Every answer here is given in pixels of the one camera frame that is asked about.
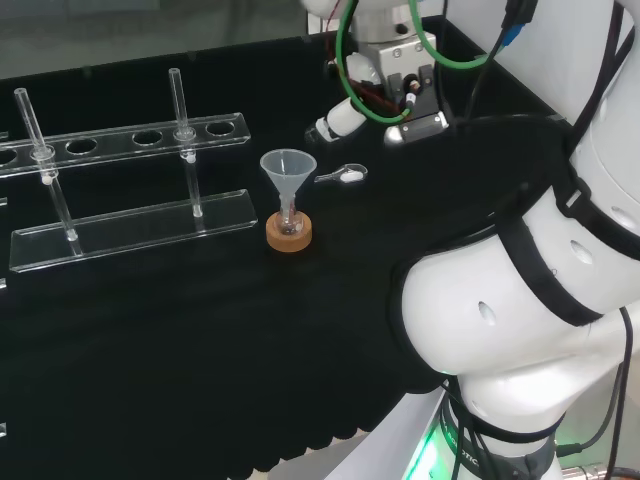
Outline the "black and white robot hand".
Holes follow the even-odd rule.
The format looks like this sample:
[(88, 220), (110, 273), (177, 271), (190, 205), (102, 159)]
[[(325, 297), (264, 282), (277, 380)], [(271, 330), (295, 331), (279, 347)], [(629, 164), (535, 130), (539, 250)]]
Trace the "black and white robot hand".
[(360, 106), (392, 120), (380, 124), (388, 146), (422, 140), (449, 127), (436, 93), (435, 62), (418, 38), (361, 43), (343, 65), (341, 73), (359, 101), (348, 97), (316, 120), (305, 132), (308, 142), (336, 143), (360, 130), (370, 120)]

